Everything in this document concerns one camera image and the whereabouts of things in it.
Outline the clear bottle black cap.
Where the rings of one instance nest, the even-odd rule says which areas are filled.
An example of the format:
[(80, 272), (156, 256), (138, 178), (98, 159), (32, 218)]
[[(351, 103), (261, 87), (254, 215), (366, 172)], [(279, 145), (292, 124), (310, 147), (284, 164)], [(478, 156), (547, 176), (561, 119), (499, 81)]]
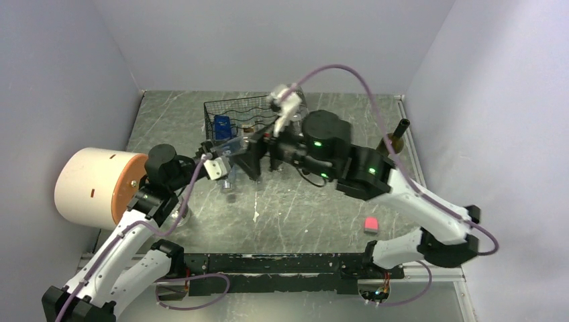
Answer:
[(244, 123), (241, 125), (241, 128), (240, 128), (240, 135), (241, 136), (249, 136), (255, 132), (256, 132), (256, 125), (255, 124)]

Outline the tall blue square bottle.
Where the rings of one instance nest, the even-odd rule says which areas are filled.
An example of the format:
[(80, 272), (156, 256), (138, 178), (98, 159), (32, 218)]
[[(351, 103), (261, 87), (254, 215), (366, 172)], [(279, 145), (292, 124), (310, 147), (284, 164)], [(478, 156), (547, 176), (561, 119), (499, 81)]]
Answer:
[(215, 115), (213, 118), (213, 134), (216, 141), (232, 139), (231, 119), (226, 115)]

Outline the clear slim bottle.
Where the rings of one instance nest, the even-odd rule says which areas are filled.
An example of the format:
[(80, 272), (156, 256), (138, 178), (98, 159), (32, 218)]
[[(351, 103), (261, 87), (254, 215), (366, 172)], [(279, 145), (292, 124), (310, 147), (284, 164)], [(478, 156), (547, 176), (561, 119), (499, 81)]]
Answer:
[[(248, 138), (244, 137), (244, 136), (238, 136), (235, 138), (232, 138), (231, 140), (242, 140), (242, 152), (245, 152), (248, 146)], [(231, 194), (234, 191), (235, 185), (236, 185), (236, 178), (237, 178), (237, 166), (234, 165), (233, 161), (230, 161), (231, 164), (231, 171), (229, 172), (229, 174), (225, 177), (225, 179), (223, 180), (222, 184), (221, 184), (221, 192), (225, 193), (225, 194)]]

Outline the green wine bottle black neck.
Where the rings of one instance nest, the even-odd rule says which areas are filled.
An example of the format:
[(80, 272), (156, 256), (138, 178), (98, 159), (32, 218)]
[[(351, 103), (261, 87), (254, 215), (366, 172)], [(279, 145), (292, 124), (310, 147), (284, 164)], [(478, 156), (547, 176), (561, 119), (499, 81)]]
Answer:
[[(409, 128), (410, 124), (411, 122), (408, 119), (402, 118), (396, 126), (395, 130), (391, 133), (388, 133), (387, 136), (395, 154), (399, 154), (403, 150), (405, 145), (403, 136)], [(384, 156), (390, 155), (390, 152), (386, 146), (386, 142), (383, 139), (381, 139), (376, 150)]]

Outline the round clear bottle white cap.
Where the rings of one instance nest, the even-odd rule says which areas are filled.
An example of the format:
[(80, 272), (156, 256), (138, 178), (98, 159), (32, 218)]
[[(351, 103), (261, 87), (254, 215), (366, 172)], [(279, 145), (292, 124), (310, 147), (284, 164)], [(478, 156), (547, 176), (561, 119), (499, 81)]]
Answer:
[(175, 210), (170, 214), (172, 223), (175, 223), (177, 227), (183, 226), (193, 215), (192, 210), (183, 201), (180, 200), (176, 205)]

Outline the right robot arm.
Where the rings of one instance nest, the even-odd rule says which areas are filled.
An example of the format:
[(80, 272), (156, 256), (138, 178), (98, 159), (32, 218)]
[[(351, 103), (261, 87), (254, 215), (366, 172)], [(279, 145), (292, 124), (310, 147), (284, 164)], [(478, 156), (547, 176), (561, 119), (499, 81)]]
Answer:
[(250, 136), (231, 161), (252, 180), (261, 175), (260, 160), (270, 158), (334, 182), (347, 197), (372, 201), (408, 215), (419, 229), (388, 241), (374, 242), (362, 260), (364, 273), (377, 278), (399, 264), (425, 260), (455, 268), (477, 257), (479, 240), (472, 234), (480, 219), (474, 205), (459, 207), (415, 181), (406, 181), (394, 162), (380, 152), (352, 143), (352, 126), (335, 113), (319, 110), (304, 118), (301, 134), (286, 130), (273, 136), (269, 125)]

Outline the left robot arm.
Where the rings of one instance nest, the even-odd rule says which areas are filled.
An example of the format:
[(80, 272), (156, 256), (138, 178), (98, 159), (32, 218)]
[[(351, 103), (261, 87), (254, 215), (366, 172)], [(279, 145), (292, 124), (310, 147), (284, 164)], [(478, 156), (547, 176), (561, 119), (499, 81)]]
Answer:
[(186, 294), (199, 275), (185, 252), (168, 241), (163, 223), (188, 212), (200, 178), (230, 171), (229, 153), (203, 149), (194, 158), (168, 144), (148, 154), (84, 148), (62, 169), (54, 190), (58, 212), (68, 221), (109, 229), (111, 235), (64, 286), (42, 297), (48, 321), (116, 321), (151, 284), (178, 283)]

